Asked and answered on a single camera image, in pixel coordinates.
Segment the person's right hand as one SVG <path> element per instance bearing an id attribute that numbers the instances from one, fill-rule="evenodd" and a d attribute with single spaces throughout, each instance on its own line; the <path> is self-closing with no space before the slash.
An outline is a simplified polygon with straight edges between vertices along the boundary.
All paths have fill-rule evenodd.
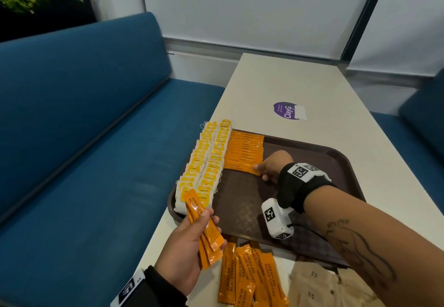
<path id="1" fill-rule="evenodd" d="M 263 181 L 276 184 L 281 171 L 288 164 L 294 164 L 293 158 L 286 151 L 280 150 L 272 153 L 262 163 L 254 165 L 253 169 L 262 175 Z"/>

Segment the orange coffee stick packet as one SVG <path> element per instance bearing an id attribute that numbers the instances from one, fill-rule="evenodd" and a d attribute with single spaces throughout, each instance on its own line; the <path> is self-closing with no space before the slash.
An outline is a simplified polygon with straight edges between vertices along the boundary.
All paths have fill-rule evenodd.
<path id="1" fill-rule="evenodd" d="M 214 252 L 205 237 L 204 231 L 198 239 L 198 254 L 202 265 L 202 270 L 207 270 L 214 265 Z"/>
<path id="2" fill-rule="evenodd" d="M 192 217 L 194 219 L 198 218 L 204 211 L 204 207 L 197 192 L 192 188 L 183 194 L 183 199 L 187 209 L 190 210 Z M 220 251 L 220 247 L 224 243 L 224 238 L 211 218 L 203 230 L 203 235 L 212 251 Z"/>
<path id="3" fill-rule="evenodd" d="M 254 168 L 253 164 L 241 164 L 241 163 L 234 163 L 234 162 L 230 162 L 230 161 L 225 161 L 224 162 L 224 169 L 239 171 L 239 172 L 243 172 L 243 173 L 249 173 L 249 174 L 253 174 L 253 175 L 257 175 L 257 176 L 261 175 L 261 172 L 256 170 Z"/>
<path id="4" fill-rule="evenodd" d="M 193 223 L 195 218 L 198 218 L 203 211 L 202 204 L 196 198 L 187 200 L 186 209 L 191 223 Z M 222 259 L 220 246 L 223 243 L 224 238 L 221 236 L 213 220 L 210 219 L 199 237 L 199 256 L 204 270 Z"/>

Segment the person's right forearm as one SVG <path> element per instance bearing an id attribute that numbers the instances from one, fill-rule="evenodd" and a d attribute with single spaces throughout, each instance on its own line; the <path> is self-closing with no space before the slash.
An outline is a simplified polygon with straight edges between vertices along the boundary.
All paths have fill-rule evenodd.
<path id="1" fill-rule="evenodd" d="M 386 307 L 444 307 L 444 250 L 335 187 L 311 192 L 304 211 Z"/>

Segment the row of orange coffee sachets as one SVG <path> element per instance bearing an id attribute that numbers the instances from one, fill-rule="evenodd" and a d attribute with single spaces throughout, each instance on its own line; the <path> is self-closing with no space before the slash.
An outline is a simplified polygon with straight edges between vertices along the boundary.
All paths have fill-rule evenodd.
<path id="1" fill-rule="evenodd" d="M 224 162 L 253 165 L 262 163 L 264 139 L 265 136 L 260 134 L 232 130 L 224 155 Z"/>

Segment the white marker tracker block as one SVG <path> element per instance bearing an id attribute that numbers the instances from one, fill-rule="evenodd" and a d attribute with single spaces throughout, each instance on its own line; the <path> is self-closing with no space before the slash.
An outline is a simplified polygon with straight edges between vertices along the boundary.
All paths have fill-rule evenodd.
<path id="1" fill-rule="evenodd" d="M 331 181 L 325 172 L 308 163 L 294 163 L 287 172 L 305 183 L 318 176 L 322 176 L 326 180 Z"/>

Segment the rows of yellow tea bags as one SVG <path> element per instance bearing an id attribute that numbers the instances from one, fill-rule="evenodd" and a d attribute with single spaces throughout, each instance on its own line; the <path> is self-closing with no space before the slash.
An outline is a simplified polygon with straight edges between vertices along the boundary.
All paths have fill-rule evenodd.
<path id="1" fill-rule="evenodd" d="M 214 195 L 218 191 L 225 162 L 232 122 L 206 122 L 192 150 L 183 174 L 176 181 L 175 203 L 172 210 L 186 214 L 185 193 L 195 190 L 203 206 L 211 208 Z"/>

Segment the pile of orange coffee sachets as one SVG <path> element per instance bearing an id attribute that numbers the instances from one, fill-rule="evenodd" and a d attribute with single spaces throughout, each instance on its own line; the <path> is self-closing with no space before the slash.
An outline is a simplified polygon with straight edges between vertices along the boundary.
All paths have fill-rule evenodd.
<path id="1" fill-rule="evenodd" d="M 228 239 L 223 251 L 217 302 L 224 307 L 289 307 L 271 251 L 257 242 Z"/>

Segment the white marker tracker plate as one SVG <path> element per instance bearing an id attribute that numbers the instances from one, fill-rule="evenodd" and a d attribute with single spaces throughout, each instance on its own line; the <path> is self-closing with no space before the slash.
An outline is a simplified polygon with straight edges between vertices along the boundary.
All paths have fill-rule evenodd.
<path id="1" fill-rule="evenodd" d="M 145 280 L 144 270 L 139 268 L 110 303 L 110 307 L 123 307 L 136 288 Z"/>

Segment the beige paper packet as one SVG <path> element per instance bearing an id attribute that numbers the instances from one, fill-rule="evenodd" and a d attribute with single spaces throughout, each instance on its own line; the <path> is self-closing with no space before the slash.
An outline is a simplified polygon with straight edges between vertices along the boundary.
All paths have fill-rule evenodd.
<path id="1" fill-rule="evenodd" d="M 338 278 L 336 307 L 386 307 L 352 269 L 339 268 Z"/>
<path id="2" fill-rule="evenodd" d="M 288 299 L 289 307 L 336 307 L 334 293 L 324 284 L 292 282 Z"/>
<path id="3" fill-rule="evenodd" d="M 298 279 L 302 278 L 315 286 L 327 287 L 331 294 L 334 294 L 339 287 L 338 276 L 316 262 L 295 262 L 290 274 L 291 282 L 297 282 Z"/>

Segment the white window sill ledge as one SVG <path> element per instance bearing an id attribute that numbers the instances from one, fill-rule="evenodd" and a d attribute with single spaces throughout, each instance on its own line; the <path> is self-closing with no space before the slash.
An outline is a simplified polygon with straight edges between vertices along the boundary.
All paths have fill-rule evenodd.
<path id="1" fill-rule="evenodd" d="M 335 66 L 340 70 L 346 80 L 353 87 L 363 88 L 370 86 L 388 86 L 418 90 L 432 80 L 432 76 L 370 72 L 349 69 L 348 61 L 336 59 L 318 58 L 272 51 L 252 50 L 244 47 L 224 46 L 199 41 L 179 40 L 169 37 L 164 37 L 164 43 L 168 51 L 178 51 L 193 55 L 239 60 L 242 54 L 248 53 L 253 55 L 262 55 L 274 58 L 284 58 L 308 63 Z"/>

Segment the blue cushioned sofa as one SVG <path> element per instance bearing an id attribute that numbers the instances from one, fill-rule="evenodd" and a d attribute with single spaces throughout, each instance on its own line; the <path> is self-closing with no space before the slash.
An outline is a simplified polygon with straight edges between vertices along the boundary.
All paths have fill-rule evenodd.
<path id="1" fill-rule="evenodd" d="M 444 215 L 444 68 L 398 115 L 371 114 Z"/>

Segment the wide white roller blind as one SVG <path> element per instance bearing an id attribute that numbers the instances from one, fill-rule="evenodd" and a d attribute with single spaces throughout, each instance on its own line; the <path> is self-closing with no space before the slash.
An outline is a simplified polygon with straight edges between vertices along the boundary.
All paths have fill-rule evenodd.
<path id="1" fill-rule="evenodd" d="M 367 0 L 145 0 L 174 40 L 339 60 Z"/>

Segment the blue upholstered bench sofa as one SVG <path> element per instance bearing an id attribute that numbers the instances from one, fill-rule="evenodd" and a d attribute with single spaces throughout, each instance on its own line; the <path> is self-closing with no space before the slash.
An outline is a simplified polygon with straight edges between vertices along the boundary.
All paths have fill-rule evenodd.
<path id="1" fill-rule="evenodd" d="M 152 13 L 0 44 L 0 306 L 109 307 L 225 88 Z"/>

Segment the narrow white roller blind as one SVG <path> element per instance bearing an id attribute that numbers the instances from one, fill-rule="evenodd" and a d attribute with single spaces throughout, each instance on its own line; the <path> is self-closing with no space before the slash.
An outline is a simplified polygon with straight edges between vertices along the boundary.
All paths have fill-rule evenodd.
<path id="1" fill-rule="evenodd" d="M 444 0 L 378 0 L 348 68 L 435 76 L 444 68 Z"/>

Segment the dark planter box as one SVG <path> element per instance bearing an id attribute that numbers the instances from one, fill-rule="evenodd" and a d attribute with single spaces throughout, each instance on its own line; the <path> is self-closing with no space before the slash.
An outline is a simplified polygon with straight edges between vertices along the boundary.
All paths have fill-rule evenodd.
<path id="1" fill-rule="evenodd" d="M 0 5 L 0 43 L 97 21 L 91 0 L 48 0 L 34 13 L 16 13 Z"/>

